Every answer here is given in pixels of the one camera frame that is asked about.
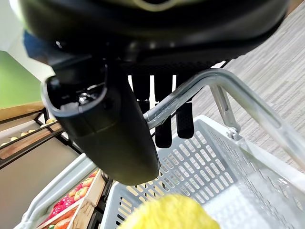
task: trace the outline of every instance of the wooden crate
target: wooden crate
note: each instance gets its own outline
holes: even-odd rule
[[[73,217],[67,229],[86,229],[94,208],[97,206],[101,198],[105,185],[106,182],[102,178],[101,170],[99,169],[86,195],[82,199],[78,200],[55,217],[41,224],[36,229],[47,229],[49,228],[49,225],[55,225],[59,221],[70,216]]]

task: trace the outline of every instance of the fruit crate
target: fruit crate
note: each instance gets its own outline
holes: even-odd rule
[[[102,177],[102,171],[99,169],[95,175],[86,195],[67,207],[65,210],[52,217],[48,221],[39,225],[36,229],[47,229],[50,225],[55,225],[59,221],[72,217],[66,229],[87,229],[94,208],[97,206],[106,182]]]
[[[169,193],[199,202],[221,229],[303,229],[305,175],[205,116],[192,139],[159,149],[159,176],[113,185],[101,229],[115,229],[141,203]]]

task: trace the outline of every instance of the gray plastic basket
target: gray plastic basket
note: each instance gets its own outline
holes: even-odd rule
[[[159,176],[113,185],[101,228],[115,229],[143,201],[169,193],[195,199],[222,229],[303,229],[305,175],[215,121],[199,116],[192,139],[159,149]]]

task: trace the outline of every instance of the wooden shelf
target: wooden shelf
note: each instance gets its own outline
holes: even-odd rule
[[[51,123],[0,147],[0,169],[63,132],[59,123]]]
[[[44,106],[41,101],[9,108],[1,108],[0,124],[36,114],[41,112],[43,108]]]

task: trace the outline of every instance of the gray carpet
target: gray carpet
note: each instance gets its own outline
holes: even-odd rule
[[[225,69],[242,79],[305,138],[304,25],[305,2],[286,18],[268,41],[247,55],[230,61]],[[193,104],[194,116],[206,115],[223,123],[209,87],[197,94]],[[232,101],[231,105],[245,138],[298,168],[237,102]]]

